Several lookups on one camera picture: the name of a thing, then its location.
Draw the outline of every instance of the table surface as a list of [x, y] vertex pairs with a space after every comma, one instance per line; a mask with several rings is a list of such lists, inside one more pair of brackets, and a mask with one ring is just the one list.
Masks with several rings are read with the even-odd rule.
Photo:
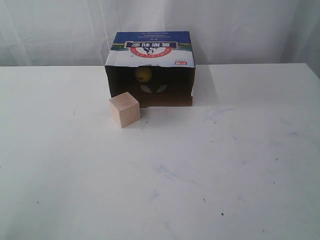
[[102, 66], [0, 67], [1, 240], [319, 240], [320, 80], [198, 65], [120, 129]]

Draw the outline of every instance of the white backdrop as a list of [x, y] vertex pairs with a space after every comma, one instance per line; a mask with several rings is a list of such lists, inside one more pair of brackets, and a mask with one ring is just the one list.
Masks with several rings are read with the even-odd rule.
[[196, 64], [305, 62], [320, 0], [0, 0], [0, 66], [103, 65], [116, 32], [190, 31]]

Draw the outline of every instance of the wooden cube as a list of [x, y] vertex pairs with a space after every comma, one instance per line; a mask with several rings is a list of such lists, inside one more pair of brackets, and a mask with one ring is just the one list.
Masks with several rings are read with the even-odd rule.
[[129, 92], [110, 98], [109, 105], [113, 120], [121, 128], [140, 119], [139, 102]]

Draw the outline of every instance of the yellow ball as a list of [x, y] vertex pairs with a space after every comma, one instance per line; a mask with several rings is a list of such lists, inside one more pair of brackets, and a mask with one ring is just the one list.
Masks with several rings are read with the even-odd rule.
[[152, 78], [152, 71], [150, 67], [140, 66], [134, 72], [134, 77], [140, 83], [147, 83]]

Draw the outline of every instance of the cardboard box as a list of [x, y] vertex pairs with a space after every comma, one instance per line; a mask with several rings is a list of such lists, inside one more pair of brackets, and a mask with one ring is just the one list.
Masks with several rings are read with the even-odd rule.
[[118, 32], [105, 71], [111, 97], [129, 92], [141, 107], [192, 105], [195, 62], [188, 31]]

